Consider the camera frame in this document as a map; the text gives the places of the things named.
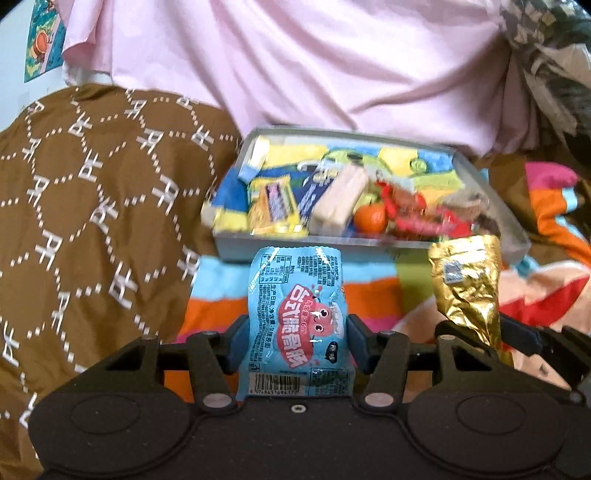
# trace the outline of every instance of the pink blanket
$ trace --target pink blanket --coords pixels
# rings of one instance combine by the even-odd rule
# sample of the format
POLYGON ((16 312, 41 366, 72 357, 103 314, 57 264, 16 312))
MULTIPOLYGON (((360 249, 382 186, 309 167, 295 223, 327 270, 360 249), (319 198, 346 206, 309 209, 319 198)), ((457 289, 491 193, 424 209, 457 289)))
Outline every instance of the pink blanket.
POLYGON ((494 14, 454 0, 57 0, 67 63, 264 124, 482 155, 537 140, 494 14))

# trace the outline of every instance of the barcode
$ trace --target barcode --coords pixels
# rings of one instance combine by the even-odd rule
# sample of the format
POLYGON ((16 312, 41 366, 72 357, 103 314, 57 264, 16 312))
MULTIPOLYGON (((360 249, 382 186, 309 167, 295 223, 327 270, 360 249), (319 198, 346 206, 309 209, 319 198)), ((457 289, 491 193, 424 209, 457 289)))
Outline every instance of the barcode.
POLYGON ((305 395, 306 386, 299 375, 255 374, 249 377, 251 395, 305 395))

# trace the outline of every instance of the orange fruit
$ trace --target orange fruit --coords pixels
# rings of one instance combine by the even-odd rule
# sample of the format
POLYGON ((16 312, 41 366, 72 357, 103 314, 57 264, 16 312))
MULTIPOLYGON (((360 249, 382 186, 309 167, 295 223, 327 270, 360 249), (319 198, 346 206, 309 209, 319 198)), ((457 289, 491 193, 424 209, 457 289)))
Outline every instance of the orange fruit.
POLYGON ((384 233, 388 226, 386 206, 382 202, 359 207, 353 217, 353 225, 359 233, 373 235, 384 233))

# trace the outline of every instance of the brown blanket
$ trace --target brown blanket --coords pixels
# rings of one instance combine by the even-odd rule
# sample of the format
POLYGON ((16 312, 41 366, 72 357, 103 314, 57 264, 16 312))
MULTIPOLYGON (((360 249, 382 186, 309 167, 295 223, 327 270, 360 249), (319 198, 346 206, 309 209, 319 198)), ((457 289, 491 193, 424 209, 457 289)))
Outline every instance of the brown blanket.
POLYGON ((0 478, 39 472, 40 398, 142 333, 176 338, 215 253, 201 205, 239 142, 215 108, 96 85, 0 134, 0 478))

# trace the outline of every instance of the gold candy wrapper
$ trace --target gold candy wrapper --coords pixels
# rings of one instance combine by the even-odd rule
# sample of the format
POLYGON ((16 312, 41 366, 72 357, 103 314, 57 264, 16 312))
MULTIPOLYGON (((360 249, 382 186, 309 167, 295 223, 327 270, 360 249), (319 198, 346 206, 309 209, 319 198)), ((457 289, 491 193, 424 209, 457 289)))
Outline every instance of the gold candy wrapper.
POLYGON ((429 248, 437 309, 457 325, 470 329, 493 347, 501 361, 513 366, 503 351, 498 284, 501 245, 494 235, 458 238, 429 248))
POLYGON ((248 226, 253 234, 305 233, 289 176, 255 178, 249 185, 248 195, 248 226))

